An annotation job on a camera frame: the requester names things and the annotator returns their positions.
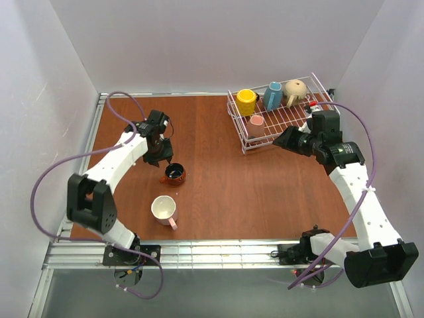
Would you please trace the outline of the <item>brown black mug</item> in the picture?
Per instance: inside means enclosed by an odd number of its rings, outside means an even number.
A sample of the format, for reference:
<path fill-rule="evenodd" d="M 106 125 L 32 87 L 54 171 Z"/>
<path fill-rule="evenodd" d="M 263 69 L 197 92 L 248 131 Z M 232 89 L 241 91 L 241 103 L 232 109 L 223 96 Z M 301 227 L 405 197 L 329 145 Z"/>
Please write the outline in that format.
<path fill-rule="evenodd" d="M 179 163 L 171 163 L 165 169 L 164 175 L 159 179 L 161 184 L 178 186 L 186 180 L 186 170 Z"/>

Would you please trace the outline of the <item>white mug brown dots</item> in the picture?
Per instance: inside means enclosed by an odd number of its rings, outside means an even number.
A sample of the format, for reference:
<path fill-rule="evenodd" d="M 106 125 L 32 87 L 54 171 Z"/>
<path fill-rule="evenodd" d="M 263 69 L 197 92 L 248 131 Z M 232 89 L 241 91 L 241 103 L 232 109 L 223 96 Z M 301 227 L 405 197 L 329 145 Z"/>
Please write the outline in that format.
<path fill-rule="evenodd" d="M 265 121 L 262 116 L 252 115 L 246 126 L 248 139 L 263 137 L 264 126 L 265 126 Z"/>

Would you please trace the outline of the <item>blue mug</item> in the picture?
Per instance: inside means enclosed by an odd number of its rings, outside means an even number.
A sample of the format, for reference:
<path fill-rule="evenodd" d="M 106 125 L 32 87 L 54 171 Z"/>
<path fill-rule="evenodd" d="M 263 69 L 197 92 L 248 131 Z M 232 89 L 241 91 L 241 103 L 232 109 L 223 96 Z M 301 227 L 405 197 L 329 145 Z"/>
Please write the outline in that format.
<path fill-rule="evenodd" d="M 280 82 L 271 82 L 263 96 L 262 104 L 267 112 L 277 109 L 283 97 L 282 84 Z"/>

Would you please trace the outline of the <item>white mug pink handle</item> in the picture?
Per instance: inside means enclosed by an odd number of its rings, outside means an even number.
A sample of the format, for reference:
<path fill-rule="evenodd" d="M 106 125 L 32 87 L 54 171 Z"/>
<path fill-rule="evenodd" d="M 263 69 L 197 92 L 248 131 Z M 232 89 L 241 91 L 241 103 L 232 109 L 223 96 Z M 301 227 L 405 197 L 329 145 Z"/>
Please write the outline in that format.
<path fill-rule="evenodd" d="M 178 210 L 172 197 L 168 195 L 158 196 L 152 202 L 150 210 L 160 224 L 171 226 L 174 231 L 177 230 Z"/>

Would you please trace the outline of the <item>beige round mug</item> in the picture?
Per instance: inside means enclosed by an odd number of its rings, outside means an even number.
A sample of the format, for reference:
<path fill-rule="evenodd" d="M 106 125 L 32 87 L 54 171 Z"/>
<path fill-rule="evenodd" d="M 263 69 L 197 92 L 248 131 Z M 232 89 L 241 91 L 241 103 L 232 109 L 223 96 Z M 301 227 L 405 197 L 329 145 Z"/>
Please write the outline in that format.
<path fill-rule="evenodd" d="M 307 86 L 299 79 L 293 79 L 286 83 L 283 96 L 286 101 L 286 107 L 290 108 L 296 103 L 302 101 L 307 95 Z"/>

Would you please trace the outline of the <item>yellow textured cup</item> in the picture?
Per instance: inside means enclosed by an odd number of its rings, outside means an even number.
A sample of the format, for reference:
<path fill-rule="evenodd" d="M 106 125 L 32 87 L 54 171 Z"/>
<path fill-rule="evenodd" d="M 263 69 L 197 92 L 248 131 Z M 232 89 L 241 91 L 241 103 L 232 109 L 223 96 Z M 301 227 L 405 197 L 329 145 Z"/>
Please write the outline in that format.
<path fill-rule="evenodd" d="M 242 89 L 236 94 L 236 105 L 241 116 L 254 114 L 258 95 L 251 89 Z"/>

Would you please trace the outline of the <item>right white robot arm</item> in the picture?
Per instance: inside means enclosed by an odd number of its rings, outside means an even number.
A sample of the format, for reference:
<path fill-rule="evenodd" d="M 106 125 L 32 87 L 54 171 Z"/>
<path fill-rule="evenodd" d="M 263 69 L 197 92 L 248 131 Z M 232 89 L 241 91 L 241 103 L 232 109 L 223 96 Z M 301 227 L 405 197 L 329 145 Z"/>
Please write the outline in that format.
<path fill-rule="evenodd" d="M 299 243 L 283 252 L 286 262 L 322 259 L 340 266 L 356 288 L 402 280 L 419 256 L 416 245 L 404 242 L 388 221 L 371 186 L 364 157 L 354 142 L 343 141 L 336 111 L 316 111 L 309 118 L 309 132 L 289 126 L 273 144 L 304 156 L 313 156 L 325 168 L 349 212 L 357 244 L 326 229 L 302 233 Z"/>

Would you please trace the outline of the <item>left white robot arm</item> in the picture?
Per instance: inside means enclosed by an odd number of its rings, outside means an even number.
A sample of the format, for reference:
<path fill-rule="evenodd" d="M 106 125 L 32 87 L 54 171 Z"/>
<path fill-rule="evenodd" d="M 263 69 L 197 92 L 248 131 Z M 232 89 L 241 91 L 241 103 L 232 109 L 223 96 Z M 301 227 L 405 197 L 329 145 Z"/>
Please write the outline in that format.
<path fill-rule="evenodd" d="M 171 125 L 170 117 L 157 110 L 144 121 L 129 124 L 116 143 L 92 168 L 68 180 L 67 218 L 97 234 L 106 242 L 133 249 L 136 234 L 118 220 L 113 193 L 121 179 L 141 158 L 159 167 L 170 163 L 174 155 L 170 138 L 164 133 Z"/>

